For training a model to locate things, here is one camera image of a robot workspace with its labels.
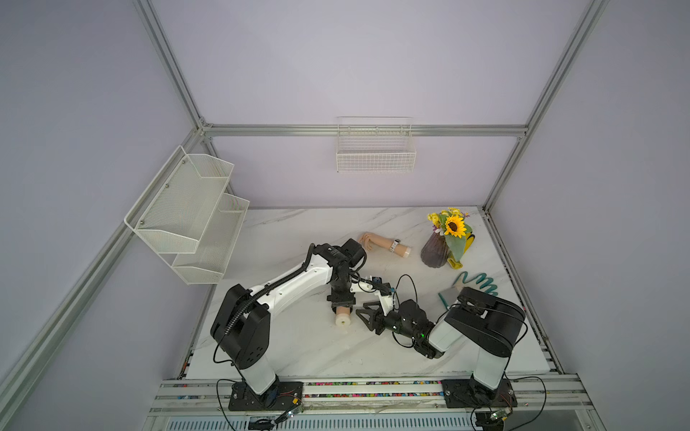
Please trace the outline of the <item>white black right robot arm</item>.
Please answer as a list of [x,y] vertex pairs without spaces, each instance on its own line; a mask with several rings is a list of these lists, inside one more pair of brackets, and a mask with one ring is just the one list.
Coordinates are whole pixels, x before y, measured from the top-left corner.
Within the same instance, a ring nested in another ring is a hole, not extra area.
[[385,312],[379,303],[365,303],[356,311],[366,327],[380,335],[387,330],[411,341],[410,348],[428,359],[443,356],[464,339],[478,346],[476,366],[469,379],[475,393],[497,393],[508,367],[526,313],[515,303],[471,287],[463,288],[436,323],[413,300]]

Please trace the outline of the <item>aluminium frame back rail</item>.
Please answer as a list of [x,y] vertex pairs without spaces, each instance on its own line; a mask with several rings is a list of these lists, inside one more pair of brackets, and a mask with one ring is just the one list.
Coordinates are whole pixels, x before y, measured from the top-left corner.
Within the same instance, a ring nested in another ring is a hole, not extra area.
[[521,138],[528,127],[521,125],[237,125],[204,127],[208,136],[499,136]]

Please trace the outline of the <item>artificial sunflower bouquet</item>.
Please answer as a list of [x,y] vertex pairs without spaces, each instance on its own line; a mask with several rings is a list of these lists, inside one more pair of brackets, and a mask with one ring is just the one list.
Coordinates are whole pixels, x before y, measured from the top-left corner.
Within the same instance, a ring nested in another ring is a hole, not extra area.
[[447,246],[455,255],[463,251],[465,239],[474,233],[472,226],[467,224],[467,213],[458,208],[448,208],[427,216],[433,226],[433,233],[444,236]]

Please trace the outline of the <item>purple ribbed glass vase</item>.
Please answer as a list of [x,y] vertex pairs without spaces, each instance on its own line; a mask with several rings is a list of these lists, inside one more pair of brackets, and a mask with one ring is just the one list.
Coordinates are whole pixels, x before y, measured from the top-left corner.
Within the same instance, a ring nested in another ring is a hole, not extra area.
[[432,269],[442,268],[447,264],[450,249],[440,233],[432,233],[420,252],[422,263]]

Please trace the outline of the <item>mannequin hand with white watch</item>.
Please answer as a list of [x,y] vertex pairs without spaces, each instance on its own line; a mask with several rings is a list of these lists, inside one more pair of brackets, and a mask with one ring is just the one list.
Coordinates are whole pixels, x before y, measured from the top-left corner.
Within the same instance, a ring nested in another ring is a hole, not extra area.
[[[365,251],[373,251],[375,248],[389,251],[392,242],[392,238],[382,237],[381,235],[370,232],[363,233],[359,238],[359,243],[363,246]],[[397,249],[397,253],[393,254],[406,259],[411,255],[411,247],[401,243]]]

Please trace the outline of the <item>aluminium frame right post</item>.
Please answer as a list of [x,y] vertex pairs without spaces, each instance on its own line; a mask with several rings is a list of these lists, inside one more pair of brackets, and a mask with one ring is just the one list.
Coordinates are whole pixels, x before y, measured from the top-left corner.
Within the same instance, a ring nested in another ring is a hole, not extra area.
[[584,45],[586,44],[589,36],[596,28],[600,17],[606,10],[608,1],[605,0],[592,0],[589,1],[584,12],[580,16],[578,23],[575,25],[570,38],[568,39],[562,54],[560,55],[553,72],[549,76],[546,85],[534,109],[531,111],[528,122],[526,123],[526,132],[522,136],[516,139],[516,143],[512,148],[505,165],[501,169],[501,172],[495,181],[492,189],[483,203],[482,210],[485,213],[490,213],[495,207],[499,200],[501,192],[507,185],[510,177],[517,168],[519,160],[526,152],[528,145],[531,143],[537,129],[541,125],[551,107],[556,95],[562,88],[562,85],[566,81],[571,69],[578,57],[580,52],[582,52]]

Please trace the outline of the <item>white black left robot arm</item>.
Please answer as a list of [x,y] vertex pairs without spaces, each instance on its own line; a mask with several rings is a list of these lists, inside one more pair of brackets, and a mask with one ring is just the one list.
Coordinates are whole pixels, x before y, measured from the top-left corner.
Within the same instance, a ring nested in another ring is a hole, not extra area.
[[226,292],[210,336],[255,395],[277,396],[279,379],[265,357],[271,320],[312,291],[328,286],[326,300],[336,319],[348,323],[356,303],[352,277],[365,261],[365,250],[353,239],[341,246],[312,244],[304,262],[278,278],[251,289],[237,284]]

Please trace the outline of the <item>green white work glove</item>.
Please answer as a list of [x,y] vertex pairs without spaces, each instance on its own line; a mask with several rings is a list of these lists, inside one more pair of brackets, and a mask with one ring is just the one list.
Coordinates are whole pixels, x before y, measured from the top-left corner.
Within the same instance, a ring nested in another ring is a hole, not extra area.
[[456,303],[457,297],[464,287],[472,287],[491,296],[498,295],[498,287],[494,283],[494,279],[487,274],[478,273],[470,275],[467,271],[461,271],[451,284],[451,287],[438,294],[446,310]]

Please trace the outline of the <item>white patterned wrist watch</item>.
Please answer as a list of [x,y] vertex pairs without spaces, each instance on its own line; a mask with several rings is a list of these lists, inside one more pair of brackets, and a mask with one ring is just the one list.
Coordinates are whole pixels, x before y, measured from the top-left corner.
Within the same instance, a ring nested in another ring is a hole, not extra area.
[[397,249],[400,246],[400,244],[401,244],[401,241],[399,239],[393,239],[393,242],[391,243],[391,245],[389,247],[389,251],[391,253],[397,253]]

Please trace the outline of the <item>aluminium frame left post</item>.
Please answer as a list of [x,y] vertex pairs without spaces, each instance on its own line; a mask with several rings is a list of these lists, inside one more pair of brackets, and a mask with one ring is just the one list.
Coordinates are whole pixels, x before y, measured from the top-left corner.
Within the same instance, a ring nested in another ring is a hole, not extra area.
[[205,122],[203,116],[194,100],[176,55],[174,55],[173,47],[165,34],[163,23],[156,12],[154,2],[150,0],[134,0],[133,5],[137,9],[149,39],[162,61],[165,73],[167,73],[171,80],[174,91],[180,99],[187,117],[196,129],[204,129]]

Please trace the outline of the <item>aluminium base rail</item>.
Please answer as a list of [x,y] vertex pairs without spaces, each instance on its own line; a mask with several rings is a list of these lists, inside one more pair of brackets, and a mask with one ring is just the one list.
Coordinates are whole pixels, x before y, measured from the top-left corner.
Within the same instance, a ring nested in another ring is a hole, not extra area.
[[[511,400],[514,411],[592,411],[594,404],[576,375],[512,377],[511,389],[499,400]],[[168,380],[158,389],[148,411],[151,417],[212,416],[228,412],[240,397],[232,384],[214,380]],[[300,396],[305,412],[427,413],[447,411],[449,396],[440,379],[384,380],[307,379]]]

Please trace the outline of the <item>white two-tier mesh shelf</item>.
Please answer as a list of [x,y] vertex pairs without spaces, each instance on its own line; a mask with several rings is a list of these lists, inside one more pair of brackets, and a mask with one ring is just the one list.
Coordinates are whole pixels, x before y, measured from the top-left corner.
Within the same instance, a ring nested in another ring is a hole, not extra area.
[[230,192],[233,163],[177,147],[124,224],[188,286],[226,275],[250,201]]

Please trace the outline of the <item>mannequin hand with black watch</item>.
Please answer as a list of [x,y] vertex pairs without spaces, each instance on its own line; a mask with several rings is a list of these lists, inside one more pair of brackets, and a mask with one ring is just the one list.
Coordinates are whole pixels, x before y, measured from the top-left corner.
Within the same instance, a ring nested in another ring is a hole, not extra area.
[[334,322],[338,328],[347,328],[351,325],[351,306],[336,306],[334,312]]

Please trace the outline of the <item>aluminium frame post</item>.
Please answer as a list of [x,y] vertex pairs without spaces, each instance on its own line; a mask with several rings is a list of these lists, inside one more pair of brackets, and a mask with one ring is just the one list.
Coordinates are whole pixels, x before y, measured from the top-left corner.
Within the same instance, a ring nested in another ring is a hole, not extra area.
[[205,122],[203,116],[194,100],[176,55],[174,55],[173,47],[165,34],[163,23],[156,12],[154,2],[150,0],[134,0],[133,5],[137,9],[149,39],[162,61],[165,73],[167,73],[171,80],[174,91],[180,99],[187,117],[196,129],[204,129]]
[[605,0],[592,0],[589,1],[584,12],[580,16],[578,23],[575,25],[570,38],[568,39],[562,54],[560,55],[553,72],[549,76],[546,85],[534,109],[531,111],[528,122],[526,123],[526,132],[522,136],[516,139],[516,143],[512,148],[505,165],[501,169],[501,172],[495,181],[492,189],[483,203],[482,210],[485,213],[490,213],[495,207],[499,200],[501,192],[507,185],[510,177],[517,168],[519,160],[526,152],[528,145],[531,143],[537,129],[541,125],[551,107],[556,95],[562,88],[562,85],[566,81],[571,69],[578,57],[580,52],[582,52],[584,45],[586,44],[589,36],[596,28],[600,17],[606,10],[608,1]]

